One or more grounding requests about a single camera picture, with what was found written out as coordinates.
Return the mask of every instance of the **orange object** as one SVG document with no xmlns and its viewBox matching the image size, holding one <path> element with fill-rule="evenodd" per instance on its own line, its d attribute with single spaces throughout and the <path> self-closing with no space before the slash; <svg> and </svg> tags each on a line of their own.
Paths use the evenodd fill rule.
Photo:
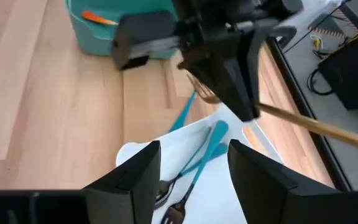
<svg viewBox="0 0 358 224">
<path fill-rule="evenodd" d="M 87 19 L 87 20 L 92 21 L 92 22 L 97 22 L 97 23 L 100 23 L 100 24 L 118 25 L 117 22 L 114 22 L 114 21 L 111 21 L 109 19 L 105 19 L 103 17 L 100 17 L 100 16 L 98 16 L 95 13 L 90 12 L 90 11 L 83 11 L 81 16 L 84 19 Z"/>
</svg>

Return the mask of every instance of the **utensil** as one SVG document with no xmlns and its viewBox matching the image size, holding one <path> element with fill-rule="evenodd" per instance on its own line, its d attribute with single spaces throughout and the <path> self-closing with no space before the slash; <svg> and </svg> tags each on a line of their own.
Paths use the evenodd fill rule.
<svg viewBox="0 0 358 224">
<path fill-rule="evenodd" d="M 228 149 L 229 147 L 227 146 L 227 144 L 219 143 L 218 146 L 216 146 L 214 152 L 212 153 L 212 156 L 208 159 L 207 162 L 212 161 L 213 159 L 218 158 L 219 156 L 227 153 Z M 191 167 L 179 172 L 179 174 L 172 180 L 160 180 L 154 209 L 158 209 L 161 206 L 165 205 L 169 196 L 172 193 L 172 189 L 175 186 L 176 181 L 180 179 L 180 177 L 183 177 L 184 175 L 195 170 L 200 165 L 200 163 L 201 163 L 201 159 L 195 164 L 193 164 Z"/>
<path fill-rule="evenodd" d="M 104 25 L 118 25 L 117 22 L 111 21 L 109 19 L 105 19 L 101 16 L 96 15 L 95 13 L 91 11 L 83 11 L 81 13 L 81 16 L 89 21 L 96 22 L 98 24 L 104 24 Z"/>
<path fill-rule="evenodd" d="M 209 139 L 209 144 L 206 148 L 205 154 L 201 160 L 200 166 L 198 167 L 197 173 L 191 182 L 190 187 L 188 188 L 185 196 L 178 202 L 171 205 L 168 210 L 165 212 L 161 220 L 161 224 L 169 223 L 169 224 L 180 224 L 183 223 L 186 210 L 185 205 L 186 202 L 194 189 L 195 184 L 197 183 L 198 178 L 200 177 L 201 172 L 203 171 L 208 159 L 212 156 L 213 151 L 215 150 L 216 146 L 219 144 L 221 139 L 223 138 L 224 134 L 229 129 L 229 126 L 224 121 L 218 121 L 216 126 L 211 134 L 211 138 Z"/>
<path fill-rule="evenodd" d="M 186 106 L 184 107 L 183 111 L 179 114 L 178 119 L 175 121 L 175 123 L 173 124 L 173 126 L 169 130 L 169 132 L 172 132 L 174 130 L 182 128 L 185 125 L 187 115 L 189 113 L 191 105 L 193 104 L 194 99 L 196 98 L 196 95 L 197 95 L 197 92 L 195 92 L 195 91 L 193 92 L 193 94 L 191 94 L 189 101 L 187 101 Z"/>
<path fill-rule="evenodd" d="M 213 93 L 212 90 L 210 90 L 206 85 L 198 81 L 196 77 L 191 74 L 187 74 L 187 77 L 189 78 L 191 84 L 194 86 L 197 94 L 205 102 L 210 104 L 216 104 L 221 102 L 221 100 L 215 95 L 215 93 Z M 352 146 L 358 147 L 358 134 L 356 133 L 346 131 L 345 129 L 341 129 L 330 124 L 326 124 L 324 122 L 308 118 L 303 115 L 293 114 L 283 109 L 266 105 L 264 103 L 255 102 L 255 106 L 258 107 L 261 111 L 281 118 L 285 121 L 288 121 L 289 123 L 299 125 L 313 133 L 328 136 L 337 139 L 338 141 L 346 142 Z"/>
</svg>

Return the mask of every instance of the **wooden rod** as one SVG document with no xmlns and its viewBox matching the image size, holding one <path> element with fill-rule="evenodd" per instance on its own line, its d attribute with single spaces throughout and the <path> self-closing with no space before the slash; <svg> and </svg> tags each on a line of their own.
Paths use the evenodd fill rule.
<svg viewBox="0 0 358 224">
<path fill-rule="evenodd" d="M 358 134 L 351 133 L 349 131 L 337 128 L 335 126 L 331 126 L 315 119 L 308 118 L 306 116 L 293 114 L 283 109 L 276 108 L 274 106 L 266 105 L 263 103 L 258 103 L 257 106 L 261 111 L 284 119 L 285 121 L 302 126 L 311 132 L 328 136 L 358 147 Z"/>
</svg>

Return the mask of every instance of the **wooden table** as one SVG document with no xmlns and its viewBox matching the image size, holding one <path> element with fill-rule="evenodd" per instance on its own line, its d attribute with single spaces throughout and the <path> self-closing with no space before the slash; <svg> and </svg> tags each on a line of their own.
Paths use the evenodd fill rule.
<svg viewBox="0 0 358 224">
<path fill-rule="evenodd" d="M 179 61 L 117 72 L 77 47 L 63 1 L 0 0 L 0 189 L 84 187 L 115 167 L 125 142 L 166 133 L 193 91 Z M 259 68 L 261 101 L 297 112 L 266 46 Z M 187 123 L 215 109 L 197 98 Z M 267 114 L 259 124 L 288 167 L 332 185 L 307 131 Z"/>
</svg>

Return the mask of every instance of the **teal bin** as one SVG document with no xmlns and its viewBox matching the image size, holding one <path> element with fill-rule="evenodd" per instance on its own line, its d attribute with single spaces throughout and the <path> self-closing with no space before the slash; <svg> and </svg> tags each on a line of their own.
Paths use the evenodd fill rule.
<svg viewBox="0 0 358 224">
<path fill-rule="evenodd" d="M 172 0 L 66 0 L 71 24 L 80 48 L 91 55 L 110 55 L 116 26 L 96 24 L 81 17 L 85 10 L 119 22 L 124 14 L 169 10 L 175 15 Z M 168 59 L 175 49 L 155 52 L 152 58 Z"/>
</svg>

